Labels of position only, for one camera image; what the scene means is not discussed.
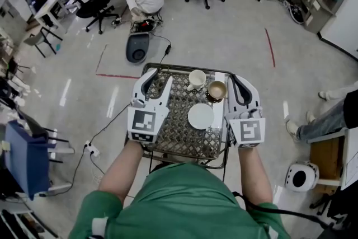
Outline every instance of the white cup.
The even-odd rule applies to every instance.
[[[194,70],[189,74],[189,83],[190,85],[186,88],[187,91],[193,89],[200,90],[203,88],[206,81],[206,75],[201,70]]]

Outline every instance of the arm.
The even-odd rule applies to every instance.
[[[239,149],[242,194],[255,205],[272,202],[269,178],[256,148]]]
[[[142,156],[140,143],[129,140],[102,178],[98,190],[116,195],[123,204]]]

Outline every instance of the gray floor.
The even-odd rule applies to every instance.
[[[209,0],[210,10],[205,9],[203,0],[189,3],[165,0],[165,3],[161,12],[164,25],[156,33],[170,39],[172,51],[163,62],[228,70],[246,78],[258,89],[267,119],[266,141],[258,150],[275,191],[275,203],[280,208],[312,213],[308,206],[319,195],[294,193],[283,188],[289,165],[296,160],[307,160],[309,146],[295,144],[287,134],[282,103],[288,102],[291,118],[304,123],[308,109],[317,112],[321,107],[318,91],[356,81],[357,63],[295,24],[279,2]],[[115,0],[113,4],[119,12],[125,6],[124,0]],[[69,30],[58,54],[54,55],[45,44],[40,46],[48,56],[46,59],[35,48],[25,44],[20,47],[21,64],[36,69],[36,74],[26,71],[23,75],[31,86],[31,93],[25,97],[24,111],[43,126],[58,129],[58,136],[68,138],[76,149],[75,155],[63,157],[65,164],[53,166],[56,179],[72,180],[84,143],[129,103],[135,80],[96,76],[105,45],[97,73],[124,76],[139,76],[144,64],[159,62],[167,47],[165,40],[152,39],[145,63],[130,65],[125,60],[129,23],[113,29],[110,21],[103,22],[104,32],[99,35],[97,25],[89,33],[83,30],[89,20],[68,18],[65,22]],[[271,39],[276,68],[272,65],[265,28]],[[68,91],[63,95],[69,79]],[[116,88],[119,91],[113,115],[109,116],[109,103]],[[65,98],[64,106],[60,105],[62,98]],[[4,120],[11,118],[9,111],[2,116]],[[121,151],[125,133],[126,113],[123,113],[93,141],[101,152],[95,161],[103,170],[107,170]],[[149,160],[144,158],[130,196],[136,195],[148,169]],[[222,170],[214,174],[221,177]],[[100,173],[86,153],[71,191],[56,197],[36,197],[27,203],[46,224],[66,238],[82,199],[96,189],[99,180]],[[225,183],[231,191],[241,191],[239,158],[234,148],[229,152]],[[303,219],[290,216],[282,219],[292,238],[317,238],[322,231]]]

